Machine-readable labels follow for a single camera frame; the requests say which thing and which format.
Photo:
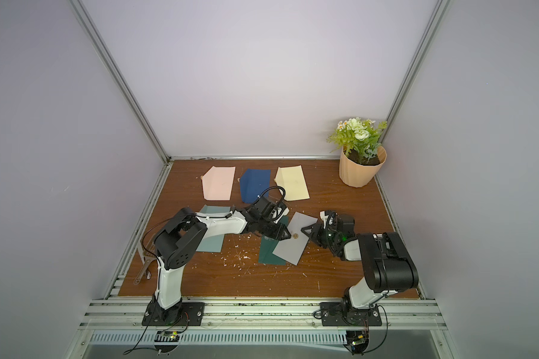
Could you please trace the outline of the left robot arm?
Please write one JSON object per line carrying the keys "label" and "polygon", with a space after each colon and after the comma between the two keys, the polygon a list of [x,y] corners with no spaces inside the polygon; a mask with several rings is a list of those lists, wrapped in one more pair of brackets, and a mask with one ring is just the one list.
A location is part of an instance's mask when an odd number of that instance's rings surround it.
{"label": "left robot arm", "polygon": [[288,212],[286,191],[275,185],[244,208],[207,215],[184,207],[154,236],[157,288],[145,311],[143,326],[174,325],[182,316],[182,281],[186,264],[206,238],[254,233],[277,241],[291,238],[280,222]]}

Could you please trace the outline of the grey envelope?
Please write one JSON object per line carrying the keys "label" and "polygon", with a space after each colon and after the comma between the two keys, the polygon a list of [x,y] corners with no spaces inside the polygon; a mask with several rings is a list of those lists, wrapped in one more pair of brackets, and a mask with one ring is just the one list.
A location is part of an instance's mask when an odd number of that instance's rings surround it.
{"label": "grey envelope", "polygon": [[302,229],[316,223],[316,218],[296,212],[287,226],[291,238],[279,241],[272,253],[293,265],[297,265],[308,242],[308,236],[302,232]]}

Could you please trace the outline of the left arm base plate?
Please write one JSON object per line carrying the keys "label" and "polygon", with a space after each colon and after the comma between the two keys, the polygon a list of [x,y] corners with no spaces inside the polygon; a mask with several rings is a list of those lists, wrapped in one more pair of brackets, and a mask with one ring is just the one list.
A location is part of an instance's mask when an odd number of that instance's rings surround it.
{"label": "left arm base plate", "polygon": [[200,326],[204,312],[204,302],[180,301],[169,309],[163,309],[152,301],[146,308],[142,326]]}

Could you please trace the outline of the navy blue envelope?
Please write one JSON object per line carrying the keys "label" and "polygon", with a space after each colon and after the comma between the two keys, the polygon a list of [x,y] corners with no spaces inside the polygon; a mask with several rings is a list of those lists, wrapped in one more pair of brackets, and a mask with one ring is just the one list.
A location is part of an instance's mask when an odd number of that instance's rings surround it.
{"label": "navy blue envelope", "polygon": [[246,169],[239,180],[243,203],[253,203],[270,186],[271,170]]}

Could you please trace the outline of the teal envelope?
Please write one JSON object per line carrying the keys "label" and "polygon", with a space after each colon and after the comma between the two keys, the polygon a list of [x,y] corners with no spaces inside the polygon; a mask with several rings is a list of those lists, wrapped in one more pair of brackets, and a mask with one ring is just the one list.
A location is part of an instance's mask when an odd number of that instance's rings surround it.
{"label": "teal envelope", "polygon": [[[203,214],[208,215],[219,215],[222,213],[227,213],[230,211],[229,206],[208,206],[204,205],[200,210]],[[224,241],[224,235],[218,236],[209,236],[208,238],[203,238],[200,245],[197,247],[197,252],[209,252],[209,253],[220,253],[222,251]]]}

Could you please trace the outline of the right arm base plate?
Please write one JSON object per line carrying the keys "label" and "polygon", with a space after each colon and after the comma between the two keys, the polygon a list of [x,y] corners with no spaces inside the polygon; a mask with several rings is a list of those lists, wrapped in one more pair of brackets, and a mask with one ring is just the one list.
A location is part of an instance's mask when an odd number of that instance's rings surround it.
{"label": "right arm base plate", "polygon": [[313,317],[321,321],[322,326],[380,327],[382,318],[375,309],[356,309],[342,302],[321,302],[320,308],[313,312]]}

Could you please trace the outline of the cream yellow envelope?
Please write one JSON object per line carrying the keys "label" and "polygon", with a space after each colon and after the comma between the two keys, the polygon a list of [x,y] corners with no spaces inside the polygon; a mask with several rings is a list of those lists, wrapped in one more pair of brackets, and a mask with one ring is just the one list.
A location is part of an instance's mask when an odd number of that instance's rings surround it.
{"label": "cream yellow envelope", "polygon": [[310,199],[301,165],[278,168],[275,183],[286,191],[286,201]]}

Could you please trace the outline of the pink envelope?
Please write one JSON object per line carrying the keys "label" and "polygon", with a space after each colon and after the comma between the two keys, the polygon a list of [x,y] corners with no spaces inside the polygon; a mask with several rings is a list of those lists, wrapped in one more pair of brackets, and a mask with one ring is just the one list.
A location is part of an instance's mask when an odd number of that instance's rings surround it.
{"label": "pink envelope", "polygon": [[212,166],[202,179],[203,196],[208,201],[226,201],[231,199],[235,167]]}

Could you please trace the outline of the dark green envelope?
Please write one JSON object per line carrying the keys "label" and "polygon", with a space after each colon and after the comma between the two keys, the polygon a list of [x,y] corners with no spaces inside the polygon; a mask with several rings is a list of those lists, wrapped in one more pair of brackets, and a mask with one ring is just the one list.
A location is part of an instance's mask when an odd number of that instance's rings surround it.
{"label": "dark green envelope", "polygon": [[287,261],[273,253],[277,245],[277,240],[262,236],[258,262],[265,265],[285,266]]}

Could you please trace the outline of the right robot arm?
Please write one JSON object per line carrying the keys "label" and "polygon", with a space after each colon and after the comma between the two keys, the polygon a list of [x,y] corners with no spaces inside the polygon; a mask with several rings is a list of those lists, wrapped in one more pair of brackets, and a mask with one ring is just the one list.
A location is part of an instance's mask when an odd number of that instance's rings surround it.
{"label": "right robot arm", "polygon": [[362,264],[360,281],[339,302],[322,302],[313,313],[324,326],[381,326],[379,302],[419,284],[416,266],[396,232],[357,233],[352,216],[333,210],[321,212],[320,220],[301,231],[334,257]]}

